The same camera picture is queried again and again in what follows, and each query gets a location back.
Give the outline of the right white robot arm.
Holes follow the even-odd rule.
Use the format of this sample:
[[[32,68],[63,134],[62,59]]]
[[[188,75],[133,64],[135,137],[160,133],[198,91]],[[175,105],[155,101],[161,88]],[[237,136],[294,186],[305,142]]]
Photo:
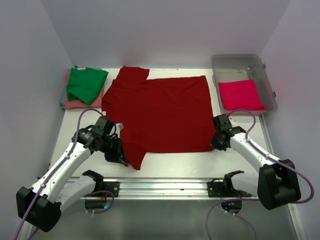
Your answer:
[[[213,117],[215,133],[210,142],[214,150],[232,149],[240,154],[257,171],[253,176],[243,170],[224,175],[223,192],[227,196],[239,196],[246,192],[258,197],[261,204],[272,210],[301,199],[301,190],[294,163],[281,160],[251,140],[247,131],[233,126],[228,115]]]

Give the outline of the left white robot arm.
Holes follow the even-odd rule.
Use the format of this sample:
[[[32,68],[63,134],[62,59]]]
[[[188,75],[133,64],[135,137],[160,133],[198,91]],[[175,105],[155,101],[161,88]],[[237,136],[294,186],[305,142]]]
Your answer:
[[[126,165],[121,130],[122,123],[114,123],[101,116],[94,125],[78,127],[67,149],[48,172],[31,187],[21,187],[16,193],[18,216],[43,232],[49,232],[62,213],[82,197],[106,195],[114,197],[104,183],[104,177],[85,171],[75,182],[67,184],[78,167],[95,152],[104,154],[112,163]]]

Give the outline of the dark red t-shirt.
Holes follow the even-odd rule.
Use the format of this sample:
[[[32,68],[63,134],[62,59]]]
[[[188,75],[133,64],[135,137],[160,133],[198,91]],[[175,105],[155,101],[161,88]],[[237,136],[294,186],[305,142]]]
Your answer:
[[[139,170],[146,153],[210,152],[216,129],[207,78],[149,79],[149,73],[122,67],[102,98],[106,117],[123,124],[129,164]]]

